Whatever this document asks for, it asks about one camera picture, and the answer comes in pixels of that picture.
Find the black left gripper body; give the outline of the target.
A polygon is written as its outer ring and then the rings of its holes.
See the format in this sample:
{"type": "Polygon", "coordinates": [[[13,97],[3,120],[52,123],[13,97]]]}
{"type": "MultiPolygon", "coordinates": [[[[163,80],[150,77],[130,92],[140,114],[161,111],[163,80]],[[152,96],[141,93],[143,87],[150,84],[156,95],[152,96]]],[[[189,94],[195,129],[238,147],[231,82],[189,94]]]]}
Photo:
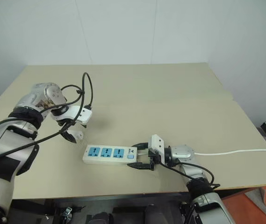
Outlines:
{"type": "Polygon", "coordinates": [[[62,119],[57,121],[58,125],[61,127],[60,131],[67,131],[70,127],[76,124],[73,119],[62,119]]]}

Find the white power strip blue sockets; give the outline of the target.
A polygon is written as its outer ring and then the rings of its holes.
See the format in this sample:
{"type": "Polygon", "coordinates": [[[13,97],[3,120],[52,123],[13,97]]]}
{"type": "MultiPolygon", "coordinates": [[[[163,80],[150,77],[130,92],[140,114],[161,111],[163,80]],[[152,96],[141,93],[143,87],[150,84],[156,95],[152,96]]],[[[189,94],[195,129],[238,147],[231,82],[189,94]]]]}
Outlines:
{"type": "Polygon", "coordinates": [[[86,164],[121,165],[137,162],[137,147],[87,145],[82,160],[86,164]]]}

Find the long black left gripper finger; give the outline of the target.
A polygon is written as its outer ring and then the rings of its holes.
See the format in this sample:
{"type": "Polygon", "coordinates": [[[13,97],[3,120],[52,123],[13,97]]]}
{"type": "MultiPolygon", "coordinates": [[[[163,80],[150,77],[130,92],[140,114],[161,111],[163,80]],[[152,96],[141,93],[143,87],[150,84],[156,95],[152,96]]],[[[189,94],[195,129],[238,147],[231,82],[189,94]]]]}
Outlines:
{"type": "Polygon", "coordinates": [[[75,138],[75,130],[72,130],[72,129],[65,129],[62,133],[61,133],[61,136],[69,141],[69,142],[72,142],[72,143],[76,143],[76,138],[75,138]]]}

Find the black metal caster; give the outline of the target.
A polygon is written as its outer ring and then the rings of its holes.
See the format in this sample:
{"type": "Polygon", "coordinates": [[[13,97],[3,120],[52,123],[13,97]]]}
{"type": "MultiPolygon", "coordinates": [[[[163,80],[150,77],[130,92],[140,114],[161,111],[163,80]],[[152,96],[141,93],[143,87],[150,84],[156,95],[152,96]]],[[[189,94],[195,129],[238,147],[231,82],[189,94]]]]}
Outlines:
{"type": "Polygon", "coordinates": [[[61,210],[59,224],[69,224],[70,221],[72,220],[73,212],[74,212],[73,205],[67,205],[65,208],[63,208],[61,210]]]}

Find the white charger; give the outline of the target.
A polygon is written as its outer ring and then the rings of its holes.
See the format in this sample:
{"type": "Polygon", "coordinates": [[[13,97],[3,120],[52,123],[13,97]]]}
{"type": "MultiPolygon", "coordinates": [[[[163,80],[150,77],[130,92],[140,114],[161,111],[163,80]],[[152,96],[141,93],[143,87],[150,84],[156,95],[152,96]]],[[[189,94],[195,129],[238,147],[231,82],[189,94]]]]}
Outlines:
{"type": "Polygon", "coordinates": [[[75,138],[76,138],[76,143],[77,143],[77,141],[80,141],[80,140],[83,140],[83,138],[84,138],[84,134],[83,134],[83,132],[82,131],[78,131],[78,130],[75,130],[76,132],[75,132],[75,138]]]}

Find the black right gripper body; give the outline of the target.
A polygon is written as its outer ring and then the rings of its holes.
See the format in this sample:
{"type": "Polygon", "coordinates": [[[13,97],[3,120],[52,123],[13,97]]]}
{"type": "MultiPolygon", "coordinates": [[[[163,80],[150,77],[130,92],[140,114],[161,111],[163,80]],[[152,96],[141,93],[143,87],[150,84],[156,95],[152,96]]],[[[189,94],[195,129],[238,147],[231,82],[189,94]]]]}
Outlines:
{"type": "Polygon", "coordinates": [[[161,163],[161,156],[158,151],[148,150],[148,157],[150,159],[150,170],[154,171],[155,166],[161,163]]]}

